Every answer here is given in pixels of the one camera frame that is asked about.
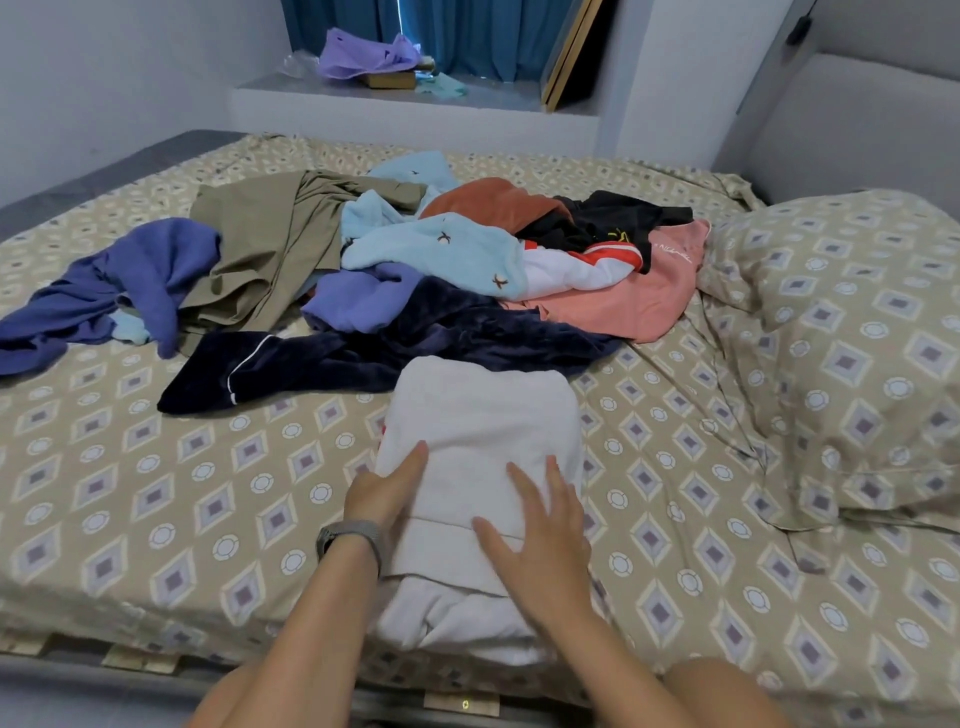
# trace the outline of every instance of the curtain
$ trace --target curtain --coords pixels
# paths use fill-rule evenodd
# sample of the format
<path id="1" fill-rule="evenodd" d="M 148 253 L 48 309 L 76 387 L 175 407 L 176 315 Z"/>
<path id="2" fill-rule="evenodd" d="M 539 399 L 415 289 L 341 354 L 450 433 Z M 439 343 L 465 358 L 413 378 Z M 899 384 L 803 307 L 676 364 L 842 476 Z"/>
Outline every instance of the curtain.
<path id="1" fill-rule="evenodd" d="M 326 32 L 340 28 L 367 40 L 391 42 L 400 32 L 396 0 L 280 0 L 290 45 L 318 56 Z"/>
<path id="2" fill-rule="evenodd" d="M 439 70 L 516 81 L 540 78 L 573 0 L 396 2 L 403 33 Z"/>

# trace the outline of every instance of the bed sheet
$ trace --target bed sheet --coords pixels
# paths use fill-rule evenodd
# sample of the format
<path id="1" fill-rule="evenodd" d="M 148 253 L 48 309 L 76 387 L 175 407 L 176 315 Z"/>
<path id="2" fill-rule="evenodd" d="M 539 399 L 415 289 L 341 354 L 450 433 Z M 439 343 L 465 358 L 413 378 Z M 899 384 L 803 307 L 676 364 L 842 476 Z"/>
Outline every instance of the bed sheet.
<path id="1" fill-rule="evenodd" d="M 186 214 L 201 183 L 306 167 L 357 174 L 404 151 L 245 137 L 4 242 L 0 306 L 21 305 L 71 259 L 135 225 Z M 464 181 L 500 176 L 573 198 L 606 188 L 691 205 L 713 222 L 759 205 L 733 176 L 627 160 L 448 158 Z M 283 335 L 306 332 L 295 320 Z M 773 455 L 744 436 L 743 402 L 721 395 L 718 378 L 730 373 L 713 342 L 694 297 L 659 342 L 625 346 L 571 382 L 587 443 L 592 569 L 618 628 L 655 669 L 694 654 L 736 662 L 810 724 L 872 724 L 881 713 L 955 723 L 955 640 L 937 641 L 899 594 L 862 609 L 830 569 L 849 562 L 868 585 L 880 580 L 870 570 L 922 573 L 952 605 L 960 546 L 930 532 L 904 548 L 869 526 L 788 536 L 767 525 L 758 510 L 775 505 L 757 501 L 759 459 Z M 215 418 L 161 417 L 156 399 L 181 365 L 152 345 L 75 346 L 0 394 L 4 625 L 226 662 L 261 654 L 276 635 L 319 527 L 339 518 L 353 476 L 372 467 L 389 396 L 316 393 Z M 803 573 L 804 558 L 821 559 L 822 571 Z M 378 643 L 360 674 L 395 687 L 584 699 L 559 666 Z"/>

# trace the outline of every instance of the forearm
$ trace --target forearm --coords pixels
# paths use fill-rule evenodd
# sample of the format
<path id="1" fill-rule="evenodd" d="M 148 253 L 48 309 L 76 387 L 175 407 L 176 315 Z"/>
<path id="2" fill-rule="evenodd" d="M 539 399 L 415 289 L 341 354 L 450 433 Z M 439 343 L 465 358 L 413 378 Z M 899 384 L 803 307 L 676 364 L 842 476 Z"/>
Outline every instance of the forearm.
<path id="1" fill-rule="evenodd" d="M 375 589 L 370 545 L 338 538 L 223 728 L 345 726 Z"/>
<path id="2" fill-rule="evenodd" d="M 599 617 L 571 620 L 551 637 L 611 728 L 696 728 L 686 708 Z"/>

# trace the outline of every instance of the navy blue velvet garment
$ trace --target navy blue velvet garment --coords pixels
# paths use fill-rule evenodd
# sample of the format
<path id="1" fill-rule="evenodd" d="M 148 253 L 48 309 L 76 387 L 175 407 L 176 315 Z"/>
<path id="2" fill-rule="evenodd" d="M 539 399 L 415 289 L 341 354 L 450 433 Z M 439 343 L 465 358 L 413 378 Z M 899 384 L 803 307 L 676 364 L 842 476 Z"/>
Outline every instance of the navy blue velvet garment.
<path id="1" fill-rule="evenodd" d="M 580 374 L 619 350 L 621 339 L 508 311 L 489 296 L 425 277 L 409 303 L 376 333 L 325 330 L 281 339 L 258 331 L 207 334 L 157 409 L 194 415 L 279 392 L 390 392 L 400 370 L 430 354 L 494 372 Z"/>

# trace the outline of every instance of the person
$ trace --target person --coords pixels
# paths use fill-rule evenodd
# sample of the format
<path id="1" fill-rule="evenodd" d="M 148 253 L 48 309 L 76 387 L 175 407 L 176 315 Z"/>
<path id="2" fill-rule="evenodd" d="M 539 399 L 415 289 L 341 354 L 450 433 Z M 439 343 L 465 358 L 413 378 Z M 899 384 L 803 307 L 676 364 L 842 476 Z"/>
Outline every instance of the person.
<path id="1" fill-rule="evenodd" d="M 387 533 L 412 500 L 429 457 L 423 442 L 391 474 L 360 473 L 347 492 L 345 521 Z M 788 728 L 756 683 L 722 660 L 670 668 L 662 682 L 590 605 L 584 510 L 557 462 L 547 459 L 550 511 L 536 485 L 511 464 L 526 520 L 514 553 L 493 526 L 473 527 L 493 568 L 531 624 L 550 640 L 611 728 Z M 333 541 L 262 662 L 226 675 L 188 728 L 343 728 L 377 584 L 365 537 Z"/>

